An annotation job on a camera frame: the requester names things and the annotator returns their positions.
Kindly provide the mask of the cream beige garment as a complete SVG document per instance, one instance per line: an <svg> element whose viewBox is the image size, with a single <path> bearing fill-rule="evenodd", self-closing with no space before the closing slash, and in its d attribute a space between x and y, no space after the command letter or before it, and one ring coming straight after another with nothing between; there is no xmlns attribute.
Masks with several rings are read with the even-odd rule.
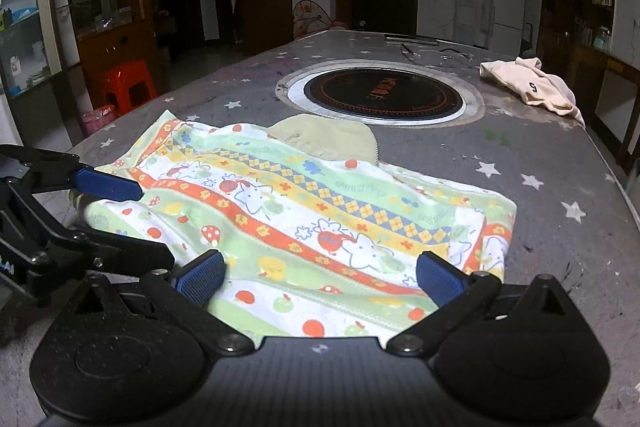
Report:
<svg viewBox="0 0 640 427"><path fill-rule="evenodd" d="M495 81L517 94L524 104L572 118L585 127L574 92L561 77L547 74L541 66L538 57L517 57L514 61L480 63L478 72L480 78Z"/></svg>

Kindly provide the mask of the colourful patterned child shirt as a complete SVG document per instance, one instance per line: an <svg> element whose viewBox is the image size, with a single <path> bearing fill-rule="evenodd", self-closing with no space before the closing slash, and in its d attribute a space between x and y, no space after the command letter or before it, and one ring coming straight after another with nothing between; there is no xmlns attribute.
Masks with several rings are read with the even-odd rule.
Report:
<svg viewBox="0 0 640 427"><path fill-rule="evenodd" d="M389 340L435 310L416 281L431 251L464 273L504 273L516 207L484 188L356 158L322 159L256 124L165 113L104 171L137 202L72 192L91 228L165 244L178 265L217 249L208 311L266 336Z"/></svg>

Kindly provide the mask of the round black induction cooker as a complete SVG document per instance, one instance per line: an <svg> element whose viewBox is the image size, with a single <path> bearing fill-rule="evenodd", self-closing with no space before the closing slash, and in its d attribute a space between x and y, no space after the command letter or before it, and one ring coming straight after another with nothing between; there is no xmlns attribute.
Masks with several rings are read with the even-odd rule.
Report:
<svg viewBox="0 0 640 427"><path fill-rule="evenodd" d="M431 66L336 60L290 72L276 84L280 100L314 116L378 127L451 127L485 115L471 83Z"/></svg>

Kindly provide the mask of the brown wooden side table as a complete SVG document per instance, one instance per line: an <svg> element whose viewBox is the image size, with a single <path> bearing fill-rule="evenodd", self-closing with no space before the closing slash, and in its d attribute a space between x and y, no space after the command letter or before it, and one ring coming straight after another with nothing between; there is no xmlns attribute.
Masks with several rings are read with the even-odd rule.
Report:
<svg viewBox="0 0 640 427"><path fill-rule="evenodd" d="M639 69L567 34L541 31L537 54L545 72L574 92L585 122L628 172L639 159Z"/></svg>

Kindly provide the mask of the pink waste basket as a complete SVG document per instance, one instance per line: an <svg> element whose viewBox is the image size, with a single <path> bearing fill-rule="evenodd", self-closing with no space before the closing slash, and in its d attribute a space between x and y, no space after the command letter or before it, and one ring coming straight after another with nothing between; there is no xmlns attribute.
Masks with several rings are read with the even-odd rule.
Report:
<svg viewBox="0 0 640 427"><path fill-rule="evenodd" d="M86 135L95 134L114 122L115 119L116 110L113 105L104 105L81 115L82 127L84 127Z"/></svg>

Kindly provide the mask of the water dispenser with blue bottle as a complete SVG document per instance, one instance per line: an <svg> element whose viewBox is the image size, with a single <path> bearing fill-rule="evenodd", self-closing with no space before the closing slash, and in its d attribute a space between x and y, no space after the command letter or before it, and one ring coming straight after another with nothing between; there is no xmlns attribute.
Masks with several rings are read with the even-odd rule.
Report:
<svg viewBox="0 0 640 427"><path fill-rule="evenodd" d="M475 0L456 0L454 4L454 41L472 46L475 40Z"/></svg>

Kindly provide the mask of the grey star-patterned table cover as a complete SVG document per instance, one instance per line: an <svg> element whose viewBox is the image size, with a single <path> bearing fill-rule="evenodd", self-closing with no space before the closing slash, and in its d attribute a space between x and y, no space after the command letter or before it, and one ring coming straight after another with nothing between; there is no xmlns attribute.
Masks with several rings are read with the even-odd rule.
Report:
<svg viewBox="0 0 640 427"><path fill-rule="evenodd" d="M174 269L90 270L1 350L6 426L634 426L639 421L639 216L590 135L480 78L487 52L328 30L156 98L70 153L104 171L160 116L256 124L322 159L356 158L484 188L516 217L504 273L389 340L255 341L180 295ZM474 86L485 115L378 127L283 103L277 82L336 60L431 66Z"/></svg>

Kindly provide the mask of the pink dotted kids sofa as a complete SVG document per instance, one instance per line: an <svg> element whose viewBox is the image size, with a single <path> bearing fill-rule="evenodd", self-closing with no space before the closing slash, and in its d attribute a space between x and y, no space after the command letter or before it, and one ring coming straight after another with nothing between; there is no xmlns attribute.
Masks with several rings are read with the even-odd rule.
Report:
<svg viewBox="0 0 640 427"><path fill-rule="evenodd" d="M300 0L294 5L293 35L295 39L333 28L346 28L346 25L338 20L332 20L326 10L317 2Z"/></svg>

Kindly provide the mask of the red plastic stool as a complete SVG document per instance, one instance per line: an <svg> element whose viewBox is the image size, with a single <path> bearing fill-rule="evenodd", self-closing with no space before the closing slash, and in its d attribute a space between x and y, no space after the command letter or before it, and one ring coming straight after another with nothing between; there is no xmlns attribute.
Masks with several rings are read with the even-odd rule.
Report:
<svg viewBox="0 0 640 427"><path fill-rule="evenodd" d="M101 105L111 105L122 116L157 97L145 61L130 61L104 72L96 85Z"/></svg>

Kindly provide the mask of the white refrigerator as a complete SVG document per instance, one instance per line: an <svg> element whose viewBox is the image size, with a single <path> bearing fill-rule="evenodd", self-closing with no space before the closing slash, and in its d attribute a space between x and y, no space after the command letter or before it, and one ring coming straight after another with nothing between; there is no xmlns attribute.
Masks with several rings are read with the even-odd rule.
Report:
<svg viewBox="0 0 640 427"><path fill-rule="evenodd" d="M517 56L520 52L526 0L489 0L486 43L495 53Z"/></svg>

